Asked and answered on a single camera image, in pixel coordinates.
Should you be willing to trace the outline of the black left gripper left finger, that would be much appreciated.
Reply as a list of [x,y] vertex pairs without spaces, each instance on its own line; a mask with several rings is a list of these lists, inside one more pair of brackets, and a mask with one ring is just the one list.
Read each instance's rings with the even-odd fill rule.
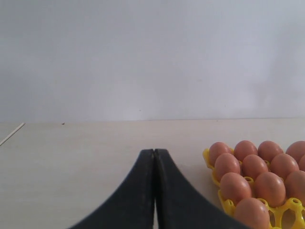
[[72,229],[152,229],[154,221],[152,149],[142,150],[125,180],[95,211]]

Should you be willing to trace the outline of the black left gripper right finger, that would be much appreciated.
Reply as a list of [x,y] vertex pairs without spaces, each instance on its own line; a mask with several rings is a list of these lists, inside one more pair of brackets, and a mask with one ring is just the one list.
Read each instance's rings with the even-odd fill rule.
[[180,172],[166,149],[155,149],[154,157],[158,228],[247,228],[203,197]]

